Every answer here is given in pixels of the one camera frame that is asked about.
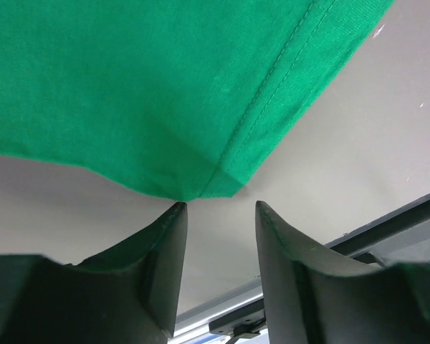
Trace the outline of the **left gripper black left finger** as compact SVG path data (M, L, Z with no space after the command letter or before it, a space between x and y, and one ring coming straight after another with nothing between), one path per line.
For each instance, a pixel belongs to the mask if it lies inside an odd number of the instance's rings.
M0 254L0 343L167 343L174 335L187 205L77 265Z

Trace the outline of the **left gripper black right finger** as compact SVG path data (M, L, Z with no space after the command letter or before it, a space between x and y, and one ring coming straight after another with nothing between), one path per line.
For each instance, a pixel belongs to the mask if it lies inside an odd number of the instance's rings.
M358 262L263 201L255 229L271 343L430 343L430 263Z

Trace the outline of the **green t-shirt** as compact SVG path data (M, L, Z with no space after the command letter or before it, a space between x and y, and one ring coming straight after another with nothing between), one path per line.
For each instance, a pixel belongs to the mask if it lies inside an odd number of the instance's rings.
M230 197L389 1L0 1L0 155Z

